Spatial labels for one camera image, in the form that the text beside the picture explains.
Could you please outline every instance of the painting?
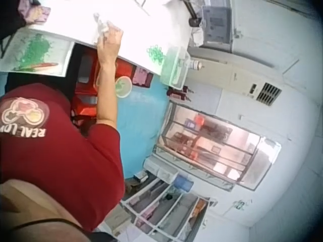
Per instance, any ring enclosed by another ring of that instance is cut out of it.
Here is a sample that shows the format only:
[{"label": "painting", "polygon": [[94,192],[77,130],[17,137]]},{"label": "painting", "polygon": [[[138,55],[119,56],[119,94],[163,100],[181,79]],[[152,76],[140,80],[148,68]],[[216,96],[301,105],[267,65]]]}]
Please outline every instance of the painting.
[{"label": "painting", "polygon": [[1,59],[1,72],[65,76],[74,43],[51,36],[18,31]]}]

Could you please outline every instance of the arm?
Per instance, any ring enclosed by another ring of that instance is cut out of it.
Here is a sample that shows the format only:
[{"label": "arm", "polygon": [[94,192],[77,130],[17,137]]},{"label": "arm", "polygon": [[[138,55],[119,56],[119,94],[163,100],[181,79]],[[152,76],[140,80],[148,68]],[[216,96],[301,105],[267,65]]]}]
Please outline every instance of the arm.
[{"label": "arm", "polygon": [[97,56],[100,62],[96,123],[117,127],[116,66],[123,32],[113,25],[99,37]]},{"label": "arm", "polygon": [[99,74],[96,123],[117,128],[117,96],[115,88],[116,67],[111,64]]}]

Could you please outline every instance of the cabinet shelf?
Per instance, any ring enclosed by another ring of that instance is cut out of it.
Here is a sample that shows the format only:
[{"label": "cabinet shelf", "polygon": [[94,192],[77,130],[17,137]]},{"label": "cabinet shelf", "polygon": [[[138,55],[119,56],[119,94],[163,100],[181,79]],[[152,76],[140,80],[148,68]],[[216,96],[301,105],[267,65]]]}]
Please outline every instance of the cabinet shelf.
[{"label": "cabinet shelf", "polygon": [[131,222],[157,242],[193,242],[209,201],[149,175],[148,183],[120,202]]}]

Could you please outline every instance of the hand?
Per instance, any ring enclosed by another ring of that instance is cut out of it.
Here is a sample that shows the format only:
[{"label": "hand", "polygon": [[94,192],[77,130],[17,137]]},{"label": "hand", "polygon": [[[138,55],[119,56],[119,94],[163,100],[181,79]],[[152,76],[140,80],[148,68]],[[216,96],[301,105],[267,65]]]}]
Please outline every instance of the hand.
[{"label": "hand", "polygon": [[100,35],[97,42],[97,56],[102,68],[115,65],[120,50],[123,31],[108,24],[108,32]]}]

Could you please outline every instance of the green drawing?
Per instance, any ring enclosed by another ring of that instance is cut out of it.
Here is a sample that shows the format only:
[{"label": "green drawing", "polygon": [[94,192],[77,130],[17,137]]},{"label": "green drawing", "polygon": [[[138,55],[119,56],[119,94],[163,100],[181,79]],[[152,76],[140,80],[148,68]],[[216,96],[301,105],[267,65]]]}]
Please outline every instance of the green drawing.
[{"label": "green drawing", "polygon": [[116,83],[116,91],[120,91],[123,88],[124,85],[125,85],[124,83],[117,82]]},{"label": "green drawing", "polygon": [[28,68],[28,66],[44,63],[45,55],[49,49],[50,42],[42,34],[36,34],[29,41],[24,54],[18,60],[19,66],[13,71],[35,72],[34,68]]},{"label": "green drawing", "polygon": [[165,55],[162,52],[161,47],[158,47],[158,45],[151,46],[149,49],[147,49],[147,53],[149,54],[149,57],[152,60],[152,62],[158,63],[160,66],[163,64]]}]

